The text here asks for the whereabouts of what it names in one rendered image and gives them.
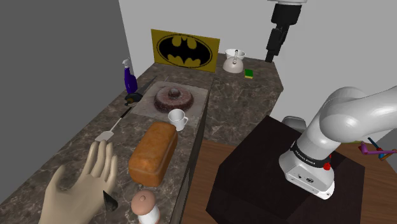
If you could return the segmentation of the white mug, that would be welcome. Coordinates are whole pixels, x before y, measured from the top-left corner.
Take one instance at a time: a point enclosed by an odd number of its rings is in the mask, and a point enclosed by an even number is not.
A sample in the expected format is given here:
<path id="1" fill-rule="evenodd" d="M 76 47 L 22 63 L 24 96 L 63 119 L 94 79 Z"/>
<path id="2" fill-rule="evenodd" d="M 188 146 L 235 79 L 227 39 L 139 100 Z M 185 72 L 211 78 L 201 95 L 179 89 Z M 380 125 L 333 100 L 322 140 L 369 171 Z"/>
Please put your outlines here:
<path id="1" fill-rule="evenodd" d="M 170 123 L 176 127 L 178 132 L 182 131 L 189 121 L 189 118 L 186 117 L 185 112 L 182 109 L 171 110 L 168 114 L 168 119 Z"/>

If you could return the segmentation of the purple spray bottle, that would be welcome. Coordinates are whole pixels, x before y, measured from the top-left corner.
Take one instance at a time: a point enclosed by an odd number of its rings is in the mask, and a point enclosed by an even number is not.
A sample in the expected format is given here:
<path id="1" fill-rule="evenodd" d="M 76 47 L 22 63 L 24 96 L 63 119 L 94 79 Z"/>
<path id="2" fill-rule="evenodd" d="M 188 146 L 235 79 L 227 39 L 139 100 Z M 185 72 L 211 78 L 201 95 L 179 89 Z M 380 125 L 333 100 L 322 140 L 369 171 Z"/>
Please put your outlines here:
<path id="1" fill-rule="evenodd" d="M 124 65 L 124 81 L 126 91 L 128 94 L 133 94 L 137 91 L 137 80 L 132 71 L 130 58 L 125 59 L 122 63 Z"/>

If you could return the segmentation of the grey square mat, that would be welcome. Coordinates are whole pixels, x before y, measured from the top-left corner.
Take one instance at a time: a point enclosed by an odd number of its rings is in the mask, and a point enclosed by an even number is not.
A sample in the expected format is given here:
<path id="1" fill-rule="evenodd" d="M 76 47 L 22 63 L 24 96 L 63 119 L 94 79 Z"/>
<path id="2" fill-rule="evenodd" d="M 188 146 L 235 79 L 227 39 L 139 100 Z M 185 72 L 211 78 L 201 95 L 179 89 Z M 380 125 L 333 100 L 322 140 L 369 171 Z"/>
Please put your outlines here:
<path id="1" fill-rule="evenodd" d="M 204 88 L 182 85 L 182 84 L 166 82 L 166 81 L 156 81 L 143 95 L 143 98 L 132 109 L 132 112 L 137 115 L 148 116 L 151 118 L 156 118 L 158 120 L 163 120 L 168 122 L 169 113 L 162 113 L 159 110 L 157 110 L 156 107 L 154 106 L 154 98 L 156 93 L 161 88 L 169 87 L 169 86 L 184 87 L 192 93 L 194 97 L 194 102 L 192 106 L 189 109 L 184 110 L 184 112 L 186 117 L 189 118 L 187 125 L 191 127 L 196 127 L 199 123 L 200 117 L 202 116 L 202 110 L 204 109 L 208 95 L 208 90 Z"/>

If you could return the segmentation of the beige hand model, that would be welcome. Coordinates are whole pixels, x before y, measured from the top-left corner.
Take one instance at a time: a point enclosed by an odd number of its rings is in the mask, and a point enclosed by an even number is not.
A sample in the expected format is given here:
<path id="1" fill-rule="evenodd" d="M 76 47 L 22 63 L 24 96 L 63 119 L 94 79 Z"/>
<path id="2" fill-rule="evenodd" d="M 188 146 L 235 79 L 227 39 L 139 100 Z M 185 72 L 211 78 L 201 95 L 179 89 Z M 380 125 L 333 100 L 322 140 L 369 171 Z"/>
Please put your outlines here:
<path id="1" fill-rule="evenodd" d="M 68 190 L 59 187 L 66 167 L 61 165 L 46 187 L 38 224 L 88 224 L 104 205 L 104 194 L 113 192 L 118 174 L 118 157 L 113 143 L 94 141 L 87 161 Z"/>

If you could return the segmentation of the brown bread loaf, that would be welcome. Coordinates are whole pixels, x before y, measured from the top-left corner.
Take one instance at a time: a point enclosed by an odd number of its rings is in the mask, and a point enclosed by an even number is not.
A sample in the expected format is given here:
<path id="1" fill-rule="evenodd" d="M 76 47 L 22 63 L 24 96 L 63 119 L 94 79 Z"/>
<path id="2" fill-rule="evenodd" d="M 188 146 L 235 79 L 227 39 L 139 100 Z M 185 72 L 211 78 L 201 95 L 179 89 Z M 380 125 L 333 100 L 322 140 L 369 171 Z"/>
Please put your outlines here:
<path id="1" fill-rule="evenodd" d="M 144 186 L 161 184 L 178 143 L 176 127 L 154 122 L 143 135 L 129 159 L 129 174 Z"/>

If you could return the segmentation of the brown chocolate cake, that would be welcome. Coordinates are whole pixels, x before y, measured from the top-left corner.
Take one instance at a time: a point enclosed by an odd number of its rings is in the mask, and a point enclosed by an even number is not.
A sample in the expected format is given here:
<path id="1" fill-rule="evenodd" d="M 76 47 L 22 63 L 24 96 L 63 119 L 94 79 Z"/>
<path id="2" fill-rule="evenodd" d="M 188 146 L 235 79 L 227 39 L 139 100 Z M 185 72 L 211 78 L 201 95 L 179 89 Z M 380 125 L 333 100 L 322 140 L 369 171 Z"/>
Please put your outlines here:
<path id="1" fill-rule="evenodd" d="M 168 113 L 173 109 L 187 110 L 193 102 L 192 93 L 184 87 L 177 86 L 161 88 L 154 98 L 154 106 L 162 113 Z"/>

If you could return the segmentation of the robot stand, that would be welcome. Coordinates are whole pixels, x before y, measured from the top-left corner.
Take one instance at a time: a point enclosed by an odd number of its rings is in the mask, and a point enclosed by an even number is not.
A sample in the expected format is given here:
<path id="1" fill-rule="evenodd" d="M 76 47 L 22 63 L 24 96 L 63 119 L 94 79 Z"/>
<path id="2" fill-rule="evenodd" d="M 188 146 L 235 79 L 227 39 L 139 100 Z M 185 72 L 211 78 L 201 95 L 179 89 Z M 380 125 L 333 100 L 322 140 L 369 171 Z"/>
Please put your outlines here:
<path id="1" fill-rule="evenodd" d="M 333 152 L 323 200 L 286 180 L 279 157 L 300 133 L 266 116 L 218 168 L 206 211 L 218 224 L 360 224 L 365 167 Z"/>

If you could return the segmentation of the yellow black bat sign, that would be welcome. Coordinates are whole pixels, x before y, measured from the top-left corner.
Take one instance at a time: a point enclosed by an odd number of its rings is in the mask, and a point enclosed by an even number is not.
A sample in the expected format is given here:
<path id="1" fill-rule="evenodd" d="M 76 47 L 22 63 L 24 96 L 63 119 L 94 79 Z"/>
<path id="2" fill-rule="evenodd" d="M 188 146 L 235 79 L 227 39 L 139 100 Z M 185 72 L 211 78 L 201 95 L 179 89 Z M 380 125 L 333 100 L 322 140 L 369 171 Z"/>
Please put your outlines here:
<path id="1" fill-rule="evenodd" d="M 220 39 L 156 29 L 151 37 L 156 63 L 215 72 Z"/>

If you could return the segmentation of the multicoloured stick toy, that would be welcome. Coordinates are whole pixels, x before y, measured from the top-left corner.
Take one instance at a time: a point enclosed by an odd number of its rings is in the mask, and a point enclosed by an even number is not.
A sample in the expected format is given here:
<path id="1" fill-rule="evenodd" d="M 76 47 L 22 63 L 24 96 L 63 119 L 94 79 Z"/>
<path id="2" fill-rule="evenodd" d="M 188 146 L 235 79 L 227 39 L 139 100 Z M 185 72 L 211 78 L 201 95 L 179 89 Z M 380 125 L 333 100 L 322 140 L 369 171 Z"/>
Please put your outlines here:
<path id="1" fill-rule="evenodd" d="M 397 153 L 397 149 L 392 149 L 391 151 L 384 151 L 381 147 L 377 145 L 377 143 L 372 138 L 369 137 L 368 140 L 371 142 L 371 144 L 375 147 L 376 150 L 369 151 L 368 148 L 366 147 L 366 144 L 362 141 L 360 142 L 358 148 L 363 155 L 378 155 L 378 159 L 383 161 L 388 157 L 390 157 L 392 154 Z"/>

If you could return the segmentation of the white kettle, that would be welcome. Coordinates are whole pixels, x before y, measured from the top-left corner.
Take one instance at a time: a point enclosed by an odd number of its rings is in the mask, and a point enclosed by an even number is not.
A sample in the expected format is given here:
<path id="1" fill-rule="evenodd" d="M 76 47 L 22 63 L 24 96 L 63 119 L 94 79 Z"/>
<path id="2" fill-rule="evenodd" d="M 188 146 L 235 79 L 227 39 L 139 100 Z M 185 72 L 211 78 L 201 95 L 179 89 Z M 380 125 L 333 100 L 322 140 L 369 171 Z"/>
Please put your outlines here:
<path id="1" fill-rule="evenodd" d="M 241 73 L 244 70 L 242 60 L 246 56 L 246 53 L 239 49 L 227 49 L 226 61 L 223 64 L 223 69 L 229 73 Z"/>

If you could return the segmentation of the grey rounded seat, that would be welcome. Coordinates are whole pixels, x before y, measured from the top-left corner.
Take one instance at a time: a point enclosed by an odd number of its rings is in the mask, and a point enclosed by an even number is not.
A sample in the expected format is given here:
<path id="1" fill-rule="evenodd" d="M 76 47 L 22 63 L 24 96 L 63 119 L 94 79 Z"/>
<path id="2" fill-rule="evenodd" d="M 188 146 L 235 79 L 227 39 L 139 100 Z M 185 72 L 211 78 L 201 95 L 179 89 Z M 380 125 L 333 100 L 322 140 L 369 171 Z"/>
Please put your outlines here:
<path id="1" fill-rule="evenodd" d="M 285 116 L 282 119 L 282 123 L 301 133 L 307 128 L 305 120 L 297 116 Z"/>

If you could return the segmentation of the black-handled metal spatula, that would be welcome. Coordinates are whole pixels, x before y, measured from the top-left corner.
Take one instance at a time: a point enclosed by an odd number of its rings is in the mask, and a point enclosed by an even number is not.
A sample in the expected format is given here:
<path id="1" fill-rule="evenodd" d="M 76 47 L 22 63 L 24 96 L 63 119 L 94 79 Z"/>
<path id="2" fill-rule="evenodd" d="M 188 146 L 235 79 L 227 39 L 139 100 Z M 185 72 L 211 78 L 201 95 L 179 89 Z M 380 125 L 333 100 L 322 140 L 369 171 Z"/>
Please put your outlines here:
<path id="1" fill-rule="evenodd" d="M 117 122 L 107 131 L 102 132 L 101 134 L 99 134 L 96 138 L 95 141 L 101 142 L 101 141 L 108 141 L 113 135 L 114 135 L 114 129 L 115 127 L 118 125 L 118 123 L 121 121 L 121 119 L 123 119 L 131 110 L 132 108 L 129 107 L 123 114 L 121 117 L 119 117 L 119 119 L 117 120 Z"/>

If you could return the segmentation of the pink-topped white shaker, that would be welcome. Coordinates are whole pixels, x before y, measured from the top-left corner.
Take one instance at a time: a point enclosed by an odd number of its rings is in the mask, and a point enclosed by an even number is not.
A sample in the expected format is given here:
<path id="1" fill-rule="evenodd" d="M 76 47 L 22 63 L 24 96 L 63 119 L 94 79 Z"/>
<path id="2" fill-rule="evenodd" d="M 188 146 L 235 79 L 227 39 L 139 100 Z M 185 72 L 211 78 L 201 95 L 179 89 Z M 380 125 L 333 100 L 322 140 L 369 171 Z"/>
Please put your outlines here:
<path id="1" fill-rule="evenodd" d="M 151 190 L 138 191 L 132 198 L 131 209 L 137 215 L 139 224 L 158 224 L 160 221 L 160 210 Z"/>

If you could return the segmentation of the black-handled knife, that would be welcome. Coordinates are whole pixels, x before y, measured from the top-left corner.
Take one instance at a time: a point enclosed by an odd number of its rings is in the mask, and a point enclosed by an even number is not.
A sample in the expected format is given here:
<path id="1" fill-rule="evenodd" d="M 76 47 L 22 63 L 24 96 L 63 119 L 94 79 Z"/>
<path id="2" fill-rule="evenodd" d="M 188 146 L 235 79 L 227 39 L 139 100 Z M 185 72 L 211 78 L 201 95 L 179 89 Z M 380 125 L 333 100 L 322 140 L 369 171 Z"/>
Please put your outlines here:
<path id="1" fill-rule="evenodd" d="M 143 98 L 144 91 L 150 86 L 150 84 L 155 80 L 155 78 L 156 78 L 156 76 L 153 79 L 151 79 L 149 82 L 147 82 L 145 85 L 143 85 L 136 92 L 127 94 L 125 96 L 125 105 L 128 106 L 129 104 L 132 104 L 133 102 L 139 102 Z"/>

